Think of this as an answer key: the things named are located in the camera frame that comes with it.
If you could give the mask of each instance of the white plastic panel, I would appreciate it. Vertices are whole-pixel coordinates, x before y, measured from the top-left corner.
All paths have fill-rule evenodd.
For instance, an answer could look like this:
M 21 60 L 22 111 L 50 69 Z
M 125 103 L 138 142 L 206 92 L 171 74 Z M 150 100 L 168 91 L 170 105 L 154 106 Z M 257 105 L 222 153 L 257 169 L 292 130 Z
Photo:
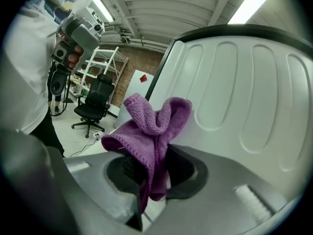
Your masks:
M 172 96 L 193 112 L 172 143 L 228 157 L 288 200 L 313 166 L 313 61 L 298 50 L 252 37 L 176 42 L 149 102 Z

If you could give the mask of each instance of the floor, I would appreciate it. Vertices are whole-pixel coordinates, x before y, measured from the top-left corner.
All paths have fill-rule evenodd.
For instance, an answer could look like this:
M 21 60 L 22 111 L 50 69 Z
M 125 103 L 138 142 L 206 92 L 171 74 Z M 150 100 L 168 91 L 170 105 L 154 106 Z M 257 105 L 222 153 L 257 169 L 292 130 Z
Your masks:
M 76 106 L 77 103 L 68 103 L 66 110 L 60 116 L 52 117 L 55 131 L 65 150 L 65 157 L 79 155 L 83 156 L 84 151 L 90 148 L 94 143 L 98 142 L 98 140 L 92 135 L 92 133 L 89 134 L 89 139 L 85 138 L 85 135 L 87 133 L 86 126 L 76 126 L 75 129 L 71 128 L 72 124 L 81 122 L 80 117 L 74 113 L 74 109 Z M 54 107 L 52 106 L 51 108 L 52 113 L 54 113 Z M 99 125 L 105 128 L 106 133 L 110 133 L 115 129 L 115 121 L 116 118 L 112 117 L 111 115 L 107 115 L 105 118 L 102 118 L 100 120 Z M 90 127 L 91 132 L 97 130 L 98 129 L 92 126 Z M 141 216 L 144 232 L 151 226 L 151 223 L 156 220 L 156 218 L 160 215 L 162 210 L 165 208 L 165 205 L 165 200 L 155 202 L 149 199 L 145 213 Z

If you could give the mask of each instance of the hand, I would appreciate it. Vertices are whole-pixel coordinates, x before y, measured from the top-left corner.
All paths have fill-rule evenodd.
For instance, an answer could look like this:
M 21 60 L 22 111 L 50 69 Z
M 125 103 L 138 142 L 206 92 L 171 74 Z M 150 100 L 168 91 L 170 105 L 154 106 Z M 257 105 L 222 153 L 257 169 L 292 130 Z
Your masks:
M 68 55 L 68 67 L 70 69 L 74 68 L 79 61 L 80 56 L 83 54 L 84 50 L 79 45 L 75 46 L 75 52 Z

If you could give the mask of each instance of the metal shelving rack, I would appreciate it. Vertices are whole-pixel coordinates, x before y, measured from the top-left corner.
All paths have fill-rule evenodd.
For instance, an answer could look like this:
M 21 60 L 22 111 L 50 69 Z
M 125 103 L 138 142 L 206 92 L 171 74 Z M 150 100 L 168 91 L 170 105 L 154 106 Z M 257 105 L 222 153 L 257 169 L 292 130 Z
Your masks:
M 94 61 L 94 58 L 104 58 L 103 62 L 99 62 L 99 61 Z M 115 63 L 116 62 L 122 62 L 122 68 L 121 70 L 118 70 L 116 68 Z M 82 80 L 80 82 L 76 81 L 76 80 L 72 80 L 73 83 L 76 84 L 77 88 L 78 88 L 78 94 L 80 94 L 82 92 L 82 90 L 86 90 L 89 91 L 89 87 L 87 86 L 85 79 L 86 76 L 92 77 L 92 78 L 96 78 L 97 76 L 89 74 L 88 71 L 90 69 L 90 67 L 97 67 L 99 68 L 99 74 L 106 74 L 107 71 L 112 71 L 115 73 L 116 75 L 116 82 L 114 83 L 115 87 L 116 84 L 118 83 L 118 80 L 121 76 L 121 73 L 123 72 L 123 69 L 126 65 L 126 63 L 128 62 L 128 58 L 125 58 L 119 51 L 118 51 L 118 47 L 115 48 L 115 50 L 112 49 L 99 49 L 99 47 L 97 47 L 91 58 L 89 60 L 86 60 L 87 63 L 87 67 L 86 69 L 82 70 L 78 70 L 78 73 L 83 74 Z

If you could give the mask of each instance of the ceiling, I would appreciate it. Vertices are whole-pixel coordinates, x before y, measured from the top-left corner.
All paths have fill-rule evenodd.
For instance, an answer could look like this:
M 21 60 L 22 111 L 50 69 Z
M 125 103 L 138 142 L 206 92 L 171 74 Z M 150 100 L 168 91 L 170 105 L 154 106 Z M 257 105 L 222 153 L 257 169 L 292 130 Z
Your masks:
M 122 34 L 168 44 L 186 31 L 226 24 L 244 0 L 102 0 L 115 18 Z M 267 0 L 250 18 L 249 24 L 261 24 L 303 36 L 296 8 L 289 0 Z M 90 5 L 100 17 L 97 8 Z

